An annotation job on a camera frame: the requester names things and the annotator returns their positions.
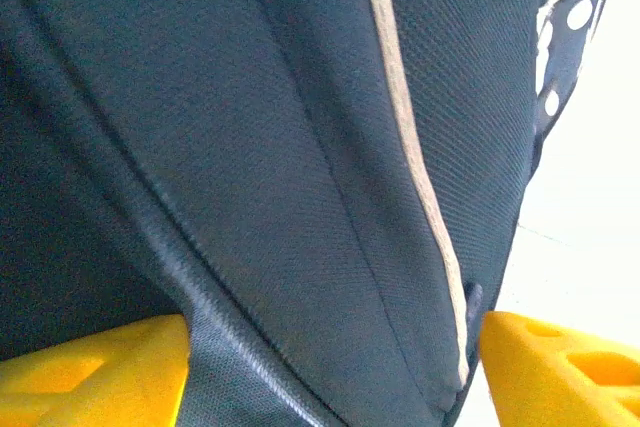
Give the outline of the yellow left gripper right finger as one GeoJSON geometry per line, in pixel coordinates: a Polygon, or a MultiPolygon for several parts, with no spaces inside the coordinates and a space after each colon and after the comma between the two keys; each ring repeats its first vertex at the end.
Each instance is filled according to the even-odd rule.
{"type": "Polygon", "coordinates": [[[639,424],[635,347],[493,311],[479,353],[502,426],[639,424]]]}

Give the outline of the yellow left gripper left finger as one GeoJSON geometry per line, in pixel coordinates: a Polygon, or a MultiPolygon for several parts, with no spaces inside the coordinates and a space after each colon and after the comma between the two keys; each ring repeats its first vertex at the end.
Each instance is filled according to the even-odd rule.
{"type": "Polygon", "coordinates": [[[4,426],[173,426],[183,396],[189,334],[162,315],[1,364],[4,426]]]}

